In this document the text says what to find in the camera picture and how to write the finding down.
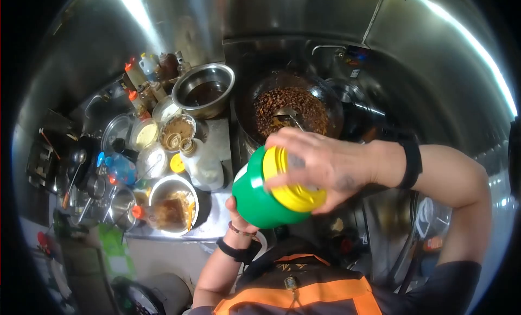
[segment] blue bottle cap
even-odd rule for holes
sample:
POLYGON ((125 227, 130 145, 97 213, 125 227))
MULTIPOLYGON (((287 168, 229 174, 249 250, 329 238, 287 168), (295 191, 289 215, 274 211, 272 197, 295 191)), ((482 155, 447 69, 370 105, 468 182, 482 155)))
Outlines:
POLYGON ((100 152, 100 154, 98 155, 98 159, 97 159, 97 162, 96 162, 96 167, 99 167, 101 166, 101 163, 103 163, 103 160, 105 159, 105 153, 102 151, 100 152))

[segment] stainless steel bowl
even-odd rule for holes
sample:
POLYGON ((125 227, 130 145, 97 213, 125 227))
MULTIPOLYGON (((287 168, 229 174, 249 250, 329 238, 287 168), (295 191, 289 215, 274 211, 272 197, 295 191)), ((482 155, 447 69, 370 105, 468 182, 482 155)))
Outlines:
MULTIPOLYGON (((199 199, 192 184, 179 175, 169 175, 163 177, 159 182, 157 182, 150 192, 148 205, 153 206, 154 202, 164 200, 168 197, 169 194, 173 192, 183 192, 185 195, 193 195, 195 201, 195 215, 192 217, 193 226, 196 223, 197 217, 199 215, 199 199)), ((186 228, 184 223, 179 223, 177 226, 173 226, 172 229, 164 232, 171 237, 179 237, 188 233, 188 228, 186 228)))
POLYGON ((197 66, 183 75, 173 86, 172 100, 187 114, 203 119, 212 118, 226 109, 234 84, 235 74, 224 64, 212 63, 197 66), (216 95, 216 98, 199 106, 194 102, 196 91, 200 91, 196 96, 204 97, 213 94, 216 95))
POLYGON ((160 129, 160 134, 159 136, 157 137, 157 140, 158 142, 161 144, 161 146, 163 147, 163 149, 165 149, 165 151, 168 151, 168 152, 179 152, 179 149, 177 150, 171 150, 169 148, 167 148, 164 144, 163 144, 163 139, 165 137, 165 130, 166 130, 166 126, 168 126, 168 124, 172 123, 174 120, 176 119, 185 119, 188 123, 191 123, 192 124, 192 136, 191 138, 194 138, 195 137, 195 132, 197 131, 197 122, 196 120, 190 116, 190 115, 186 115, 186 114, 179 114, 179 115, 174 115, 172 116, 172 118, 170 118, 168 121, 165 122, 165 124, 163 124, 161 126, 161 129, 160 129))
POLYGON ((134 228, 136 218, 132 215, 132 210, 127 213, 126 217, 121 215, 127 212, 129 206, 132 208, 135 205, 134 193, 127 187, 118 188, 110 199, 110 218, 113 223, 117 221, 115 225, 125 232, 134 228))

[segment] black strap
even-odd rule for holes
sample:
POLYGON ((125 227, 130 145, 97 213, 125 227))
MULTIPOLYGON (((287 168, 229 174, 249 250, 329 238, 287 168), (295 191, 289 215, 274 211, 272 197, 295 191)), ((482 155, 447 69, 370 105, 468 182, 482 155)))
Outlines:
POLYGON ((405 166, 405 174, 398 188, 410 189, 416 184, 418 176, 422 173, 420 147, 412 140, 404 140, 398 142, 405 150, 405 158, 407 166, 405 166))
POLYGON ((243 249, 232 248, 232 247, 228 246, 223 241, 222 238, 219 238, 215 242, 215 244, 217 244, 217 246, 223 251, 223 253, 225 253, 228 256, 233 257, 235 262, 244 263, 246 265, 251 264, 253 258, 255 257, 255 255, 257 255, 257 253, 259 252, 259 250, 262 247, 262 245, 255 240, 252 240, 252 243, 250 244, 250 246, 245 249, 244 248, 243 249))

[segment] plastic bottle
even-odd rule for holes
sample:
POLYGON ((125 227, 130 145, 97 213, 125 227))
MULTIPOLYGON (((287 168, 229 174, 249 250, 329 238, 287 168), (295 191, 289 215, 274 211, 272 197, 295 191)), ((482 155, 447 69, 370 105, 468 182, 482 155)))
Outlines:
POLYGON ((433 201, 430 197, 424 198, 418 205, 416 228, 421 238, 440 236, 445 237, 451 223, 452 208, 433 201))
POLYGON ((156 107, 157 100, 154 94, 152 93, 150 86, 145 88, 144 85, 139 85, 136 89, 138 90, 137 92, 141 99, 141 102, 145 105, 148 112, 152 114, 152 112, 154 111, 154 107, 156 107))
POLYGON ((144 121, 147 118, 151 117, 150 113, 147 111, 147 107, 141 101, 141 99, 139 98, 138 93, 136 91, 130 91, 129 100, 134 105, 135 115, 137 118, 139 118, 141 121, 144 121))
POLYGON ((114 153, 106 157, 105 164, 108 167, 109 176, 112 176, 118 182, 134 185, 138 179, 138 170, 135 164, 122 154, 114 153))
POLYGON ((209 146, 197 138, 185 138, 179 145, 181 160, 195 187, 208 191, 223 186, 223 167, 209 146))
POLYGON ((161 87, 161 84, 158 81, 153 81, 150 88, 152 89, 152 93, 156 97, 157 101, 161 101, 166 97, 166 91, 161 87))
POLYGON ((177 62, 177 58, 174 54, 161 53, 160 65, 164 70, 165 76, 168 80, 179 76, 179 72, 177 71, 177 66, 179 66, 179 63, 177 62))
POLYGON ((185 62, 183 54, 180 50, 176 51, 175 54, 177 62, 179 63, 179 66, 177 66, 177 71, 179 72, 179 76, 182 77, 186 72, 192 70, 192 65, 190 65, 188 62, 185 62))
POLYGON ((141 61, 139 61, 139 66, 141 67, 141 70, 143 70, 145 77, 147 77, 147 79, 150 81, 156 80, 156 75, 154 73, 156 65, 157 63, 151 57, 147 57, 147 53, 141 54, 141 61))
POLYGON ((152 229, 159 229, 152 207, 136 205, 132 208, 134 218, 145 221, 152 229))
POLYGON ((125 63, 125 72, 135 88, 147 80, 143 71, 137 66, 135 58, 131 58, 128 63, 125 63))
POLYGON ((299 184, 277 187, 269 193, 263 188, 264 181, 304 166, 302 159, 283 148, 257 149, 239 170, 232 186, 238 213, 252 225, 265 229, 308 218, 312 210, 326 201, 325 190, 299 184))

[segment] brown sauce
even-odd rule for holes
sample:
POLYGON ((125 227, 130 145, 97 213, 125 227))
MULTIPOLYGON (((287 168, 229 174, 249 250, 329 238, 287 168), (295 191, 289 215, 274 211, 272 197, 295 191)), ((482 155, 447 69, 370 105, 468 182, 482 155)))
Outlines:
POLYGON ((193 88, 182 103, 189 107, 202 106, 222 96, 226 89, 228 86, 222 82, 205 82, 193 88))

